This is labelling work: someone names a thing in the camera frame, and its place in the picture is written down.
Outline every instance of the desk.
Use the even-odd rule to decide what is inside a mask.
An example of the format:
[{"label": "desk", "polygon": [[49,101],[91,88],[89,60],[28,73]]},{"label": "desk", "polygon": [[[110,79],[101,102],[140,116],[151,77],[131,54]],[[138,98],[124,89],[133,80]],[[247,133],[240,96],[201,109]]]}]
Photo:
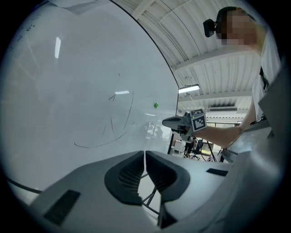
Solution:
[{"label": "desk", "polygon": [[180,154],[180,152],[184,151],[185,145],[186,145],[185,142],[181,142],[179,140],[176,140],[175,141],[175,151],[178,151]]}]

